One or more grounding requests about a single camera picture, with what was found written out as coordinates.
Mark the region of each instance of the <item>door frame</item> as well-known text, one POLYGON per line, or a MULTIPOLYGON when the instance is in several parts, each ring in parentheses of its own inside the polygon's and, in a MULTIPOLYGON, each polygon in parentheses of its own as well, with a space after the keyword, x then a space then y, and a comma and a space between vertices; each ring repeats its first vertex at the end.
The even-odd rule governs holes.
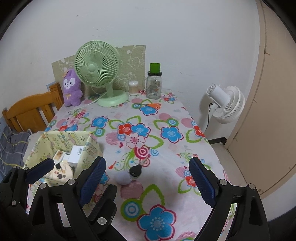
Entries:
POLYGON ((264 16, 264 11, 263 11, 263 5, 260 0, 255 0, 257 4, 257 9, 258 9, 258 14, 259 14, 259 26, 260 26, 260 41, 259 41, 259 54, 258 54, 258 61, 257 61, 257 67, 255 71, 255 76, 253 80, 253 84, 251 86, 248 98, 246 100, 246 104, 244 106, 244 109, 238 118, 238 121, 232 130, 229 138, 227 139, 225 143, 225 148, 228 149, 231 143, 234 141, 237 133, 239 132, 239 129, 241 128, 242 124, 244 123, 249 110, 251 108, 251 105, 254 101, 262 71, 263 71, 263 65, 264 65, 264 60, 265 60, 265 53, 266 53, 266 23, 265 23, 265 16, 264 16))

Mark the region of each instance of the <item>beige door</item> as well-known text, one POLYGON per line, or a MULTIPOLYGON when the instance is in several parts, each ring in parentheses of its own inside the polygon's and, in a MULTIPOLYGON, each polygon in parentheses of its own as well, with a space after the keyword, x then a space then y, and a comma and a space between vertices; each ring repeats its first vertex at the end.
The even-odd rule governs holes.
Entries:
POLYGON ((262 197, 296 173, 296 44, 263 5, 266 53, 251 108, 228 150, 262 197))

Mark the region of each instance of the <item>black power cord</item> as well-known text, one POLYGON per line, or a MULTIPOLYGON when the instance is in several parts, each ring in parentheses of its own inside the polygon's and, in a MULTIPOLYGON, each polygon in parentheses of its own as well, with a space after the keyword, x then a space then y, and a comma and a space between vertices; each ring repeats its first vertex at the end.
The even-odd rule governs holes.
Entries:
POLYGON ((207 127, 209 126, 209 122, 210 122, 210 106, 213 105, 213 103, 210 103, 209 104, 209 112, 207 114, 207 127))

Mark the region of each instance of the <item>floor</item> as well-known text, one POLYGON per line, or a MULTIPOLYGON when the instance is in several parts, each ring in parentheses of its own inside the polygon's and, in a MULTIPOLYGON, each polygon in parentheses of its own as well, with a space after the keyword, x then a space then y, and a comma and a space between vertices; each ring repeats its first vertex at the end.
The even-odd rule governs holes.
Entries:
POLYGON ((221 165, 224 167, 231 184, 245 187, 247 183, 232 156, 225 149, 224 145, 222 143, 216 143, 212 144, 211 146, 219 158, 221 165))

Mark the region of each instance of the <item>fan center cap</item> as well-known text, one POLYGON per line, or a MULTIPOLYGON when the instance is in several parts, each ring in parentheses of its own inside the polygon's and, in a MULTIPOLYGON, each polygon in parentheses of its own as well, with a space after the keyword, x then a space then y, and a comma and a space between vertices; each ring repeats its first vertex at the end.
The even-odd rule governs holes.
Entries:
POLYGON ((89 65, 89 72, 93 73, 96 71, 96 66, 94 64, 89 65))

